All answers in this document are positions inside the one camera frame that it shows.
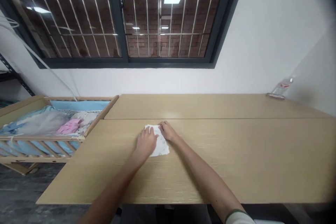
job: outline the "metal shelf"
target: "metal shelf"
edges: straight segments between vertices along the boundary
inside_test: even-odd
[[[5,64],[8,68],[8,72],[0,72],[0,82],[5,82],[9,80],[16,79],[20,84],[27,90],[27,92],[34,96],[34,92],[27,86],[25,81],[21,78],[21,76],[12,68],[12,66],[7,62],[7,60],[0,54],[0,61]]]
[[[0,82],[16,79],[16,75],[11,72],[0,72]]]

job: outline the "baby clothes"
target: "baby clothes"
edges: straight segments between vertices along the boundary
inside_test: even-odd
[[[76,132],[81,121],[82,119],[70,119],[57,130],[56,135],[67,135]]]
[[[153,151],[153,153],[150,155],[150,157],[153,156],[162,156],[162,155],[168,155],[169,154],[169,146],[167,144],[167,141],[163,137],[161,130],[159,129],[158,125],[146,125],[145,128],[153,127],[154,135],[159,135],[156,139],[156,147]]]
[[[85,125],[88,125],[92,123],[93,120],[99,115],[99,113],[93,113],[93,112],[86,112],[81,111],[76,114],[74,114],[71,119],[81,119],[80,127],[83,127]]]

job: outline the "white cable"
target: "white cable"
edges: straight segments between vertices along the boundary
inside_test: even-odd
[[[16,27],[19,27],[19,25],[20,25],[18,22],[16,22],[15,20],[13,20],[11,18],[1,16],[1,15],[0,15],[0,18],[5,18],[6,19],[6,20],[0,20],[0,23],[14,24],[13,26],[12,25],[10,26],[11,28],[16,28]],[[76,102],[78,101],[75,94],[71,90],[71,88],[69,88],[69,86],[54,72],[54,70],[52,70],[50,67],[48,67],[48,65],[15,33],[15,31],[13,29],[10,29],[8,26],[2,25],[2,24],[0,24],[0,26],[9,30],[18,40],[20,40],[22,42],[22,44],[27,48],[27,50],[29,52],[31,52],[31,54],[33,54],[35,56],[35,58],[37,58],[37,60],[40,61],[47,69],[49,69],[49,71],[51,71],[53,73],[53,75],[71,92],[72,97],[75,99],[75,101]]]

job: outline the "gray floor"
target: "gray floor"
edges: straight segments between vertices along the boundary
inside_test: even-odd
[[[0,223],[76,223],[88,205],[36,205],[64,164],[43,163],[22,176],[0,165]]]

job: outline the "person's right hand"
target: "person's right hand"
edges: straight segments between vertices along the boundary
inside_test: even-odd
[[[160,122],[159,129],[163,137],[173,143],[176,143],[179,139],[179,135],[175,132],[173,127],[167,121]]]

